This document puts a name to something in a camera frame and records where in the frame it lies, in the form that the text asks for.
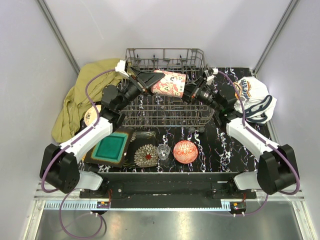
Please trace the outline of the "pink skull pattern mug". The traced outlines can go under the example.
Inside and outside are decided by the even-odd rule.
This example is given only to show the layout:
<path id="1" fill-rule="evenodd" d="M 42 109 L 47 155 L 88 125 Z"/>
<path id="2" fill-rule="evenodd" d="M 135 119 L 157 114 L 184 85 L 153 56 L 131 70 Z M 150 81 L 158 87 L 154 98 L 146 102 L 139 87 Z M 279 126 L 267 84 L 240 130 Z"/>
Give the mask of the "pink skull pattern mug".
<path id="1" fill-rule="evenodd" d="M 152 86 L 153 94 L 182 98 L 187 76 L 183 73 L 154 70 L 154 73 L 163 73 L 164 77 Z"/>

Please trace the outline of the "clear drinking glass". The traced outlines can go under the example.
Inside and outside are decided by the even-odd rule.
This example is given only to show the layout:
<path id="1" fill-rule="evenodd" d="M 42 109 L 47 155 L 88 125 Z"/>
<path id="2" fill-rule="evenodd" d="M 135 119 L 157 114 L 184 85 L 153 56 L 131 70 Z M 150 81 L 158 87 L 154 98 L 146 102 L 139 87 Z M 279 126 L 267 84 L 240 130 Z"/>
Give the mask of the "clear drinking glass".
<path id="1" fill-rule="evenodd" d="M 156 149 L 156 153 L 159 159 L 166 160 L 171 153 L 171 149 L 167 144 L 160 144 Z"/>

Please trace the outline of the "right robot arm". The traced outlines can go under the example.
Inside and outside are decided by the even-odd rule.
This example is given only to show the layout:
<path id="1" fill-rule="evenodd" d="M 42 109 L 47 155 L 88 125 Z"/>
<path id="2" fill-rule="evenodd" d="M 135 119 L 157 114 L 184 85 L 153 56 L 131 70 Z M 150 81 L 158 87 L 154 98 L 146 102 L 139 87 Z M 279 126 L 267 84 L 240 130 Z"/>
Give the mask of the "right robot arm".
<path id="1" fill-rule="evenodd" d="M 198 101 L 214 110 L 213 121 L 228 136 L 246 147 L 258 160 L 257 171 L 237 174 L 227 185 L 228 195 L 239 198 L 245 190 L 261 189 L 268 195 L 295 195 L 300 189 L 294 149 L 263 136 L 253 127 L 271 119 L 277 100 L 254 76 L 223 85 L 218 91 L 203 78 L 184 86 L 182 99 Z"/>

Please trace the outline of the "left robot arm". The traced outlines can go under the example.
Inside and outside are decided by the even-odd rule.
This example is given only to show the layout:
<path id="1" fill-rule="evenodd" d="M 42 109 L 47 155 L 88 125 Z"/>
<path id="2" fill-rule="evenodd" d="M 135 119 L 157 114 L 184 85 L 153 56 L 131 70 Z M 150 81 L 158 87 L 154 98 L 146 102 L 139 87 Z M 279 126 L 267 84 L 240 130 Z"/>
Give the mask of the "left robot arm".
<path id="1" fill-rule="evenodd" d="M 139 70 L 129 74 L 126 66 L 117 67 L 114 71 L 128 79 L 125 89 L 120 90 L 112 84 L 106 86 L 102 90 L 101 110 L 96 111 L 96 120 L 68 141 L 60 145 L 51 143 L 45 148 L 39 173 L 43 192 L 69 194 L 75 189 L 82 189 L 90 190 L 97 198 L 108 193 L 102 176 L 79 170 L 78 164 L 98 142 L 122 125 L 125 118 L 122 110 L 139 95 L 151 94 L 152 87 L 165 76 L 162 72 Z"/>

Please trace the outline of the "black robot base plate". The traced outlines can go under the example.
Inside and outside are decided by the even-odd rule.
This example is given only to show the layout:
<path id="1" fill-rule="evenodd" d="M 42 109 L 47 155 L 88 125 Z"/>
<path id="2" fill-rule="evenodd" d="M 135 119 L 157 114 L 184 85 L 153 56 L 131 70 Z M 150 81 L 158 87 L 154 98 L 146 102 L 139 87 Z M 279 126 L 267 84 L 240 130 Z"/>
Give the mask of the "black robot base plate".
<path id="1" fill-rule="evenodd" d="M 81 199 L 111 197 L 115 211 L 226 211 L 229 201 L 254 200 L 252 190 L 240 191 L 232 172 L 111 172 L 103 173 L 99 190 L 80 192 Z"/>

